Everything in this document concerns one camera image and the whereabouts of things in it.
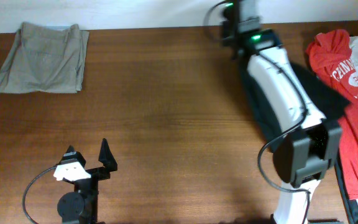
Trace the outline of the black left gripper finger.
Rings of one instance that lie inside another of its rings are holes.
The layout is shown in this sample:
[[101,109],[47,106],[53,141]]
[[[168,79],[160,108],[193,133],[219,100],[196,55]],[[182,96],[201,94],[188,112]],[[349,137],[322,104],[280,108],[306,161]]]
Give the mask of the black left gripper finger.
[[78,151],[75,151],[74,147],[72,145],[70,145],[68,147],[66,153],[64,153],[59,164],[62,165],[62,164],[67,164],[67,163],[72,163],[72,162],[79,162],[82,167],[84,167],[86,164],[86,160],[82,156],[82,154]]
[[112,155],[106,138],[102,140],[98,161],[101,162],[109,172],[117,171],[117,162]]

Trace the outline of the black shorts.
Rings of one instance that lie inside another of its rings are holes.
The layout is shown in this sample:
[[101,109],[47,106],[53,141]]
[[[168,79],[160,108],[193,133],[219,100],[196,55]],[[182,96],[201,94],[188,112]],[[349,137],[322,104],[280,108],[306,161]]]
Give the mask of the black shorts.
[[309,70],[289,61],[275,32],[274,46],[246,56],[240,68],[270,152],[290,154],[303,142],[312,154],[327,157],[338,152],[342,137],[338,119],[349,102]]

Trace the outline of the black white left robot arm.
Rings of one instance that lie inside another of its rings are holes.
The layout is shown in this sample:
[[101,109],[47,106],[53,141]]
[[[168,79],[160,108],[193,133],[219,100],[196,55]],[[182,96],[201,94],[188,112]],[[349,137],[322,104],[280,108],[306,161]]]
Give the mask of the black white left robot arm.
[[97,224],[99,182],[111,178],[117,171],[117,162],[111,153],[107,139],[101,142],[98,161],[101,167],[86,169],[82,154],[70,146],[57,164],[53,176],[74,186],[72,192],[63,195],[57,204],[57,212],[63,224]]

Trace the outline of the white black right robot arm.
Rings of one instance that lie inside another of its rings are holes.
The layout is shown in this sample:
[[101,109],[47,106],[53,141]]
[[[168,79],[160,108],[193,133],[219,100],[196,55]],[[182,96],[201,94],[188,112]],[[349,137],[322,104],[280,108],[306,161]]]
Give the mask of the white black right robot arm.
[[280,192],[272,223],[307,223],[311,199],[336,162],[342,130],[308,95],[278,35],[263,29],[254,1],[226,1],[222,42],[233,50],[280,178],[262,177]]

